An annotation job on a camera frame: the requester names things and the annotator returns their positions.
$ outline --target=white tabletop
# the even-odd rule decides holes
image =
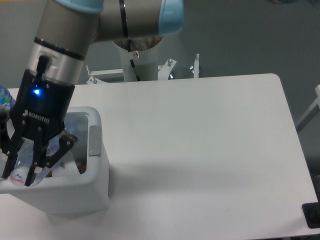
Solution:
[[[1,239],[320,233],[304,219],[302,204],[317,198],[276,75],[78,85],[70,106],[100,112],[111,164],[109,209],[47,215],[0,195]]]

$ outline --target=water bottle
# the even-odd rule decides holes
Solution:
[[[8,89],[0,85],[0,105],[6,110],[10,110],[16,103]]]
[[[56,153],[59,149],[59,135],[55,136],[49,141],[46,155],[49,157]],[[10,174],[11,182],[16,186],[24,186],[25,180],[27,178],[29,168],[32,164],[33,155],[34,155],[34,144],[33,142],[25,141],[18,152],[18,157],[14,166],[14,170]],[[72,153],[67,152],[60,160],[66,158],[72,158]],[[30,186],[35,186],[39,184],[51,171],[51,168],[44,167],[41,172],[35,174],[33,183]]]

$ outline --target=gray floor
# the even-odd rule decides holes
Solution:
[[[201,77],[275,73],[296,121],[316,98],[315,87],[320,84],[320,9],[308,0],[184,2],[185,27],[163,40],[159,62],[177,60],[177,78],[191,77],[189,66],[196,53],[200,53]],[[20,84],[44,4],[43,0],[0,3],[0,84],[7,88]],[[93,44],[86,64],[92,71],[121,67],[110,42]],[[83,68],[79,84],[87,80]],[[299,137],[308,165],[320,174],[320,114]]]

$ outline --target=white plastic bin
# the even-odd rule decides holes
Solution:
[[[75,159],[86,158],[85,172],[46,177],[29,187],[2,180],[0,194],[11,194],[48,214],[99,211],[109,206],[109,160],[102,141],[100,115],[92,107],[71,107],[65,123],[74,116],[83,120],[78,126],[78,141],[70,151]]]

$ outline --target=light blue joint cap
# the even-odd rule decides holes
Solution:
[[[104,0],[55,0],[57,3],[86,14],[100,14],[104,8]]]
[[[184,23],[184,1],[162,0],[159,17],[159,36],[180,32]]]

